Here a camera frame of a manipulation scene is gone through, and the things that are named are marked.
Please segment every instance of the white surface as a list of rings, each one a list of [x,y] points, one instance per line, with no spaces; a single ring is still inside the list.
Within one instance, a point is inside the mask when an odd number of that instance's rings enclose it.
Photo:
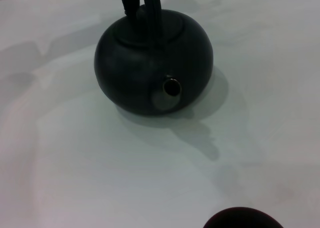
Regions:
[[[201,228],[248,206],[320,224],[320,0],[162,0],[217,76],[163,118],[118,110],[93,56],[121,0],[0,1],[0,227]]]

